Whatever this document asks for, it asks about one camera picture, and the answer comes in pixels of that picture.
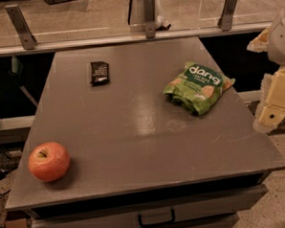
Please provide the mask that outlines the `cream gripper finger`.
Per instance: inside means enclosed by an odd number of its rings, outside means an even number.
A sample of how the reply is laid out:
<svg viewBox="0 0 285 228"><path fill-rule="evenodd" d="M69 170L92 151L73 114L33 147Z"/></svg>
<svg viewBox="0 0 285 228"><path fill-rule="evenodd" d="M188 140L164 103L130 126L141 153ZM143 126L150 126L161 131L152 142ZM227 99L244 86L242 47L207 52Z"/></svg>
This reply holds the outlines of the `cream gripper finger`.
<svg viewBox="0 0 285 228"><path fill-rule="evenodd" d="M264 75L260 93L253 128L259 133L268 133L277 129L285 119L285 66L273 75Z"/></svg>
<svg viewBox="0 0 285 228"><path fill-rule="evenodd" d="M247 49L254 53L267 52L268 51L268 37L270 29L263 30L258 37L250 41L247 45Z"/></svg>

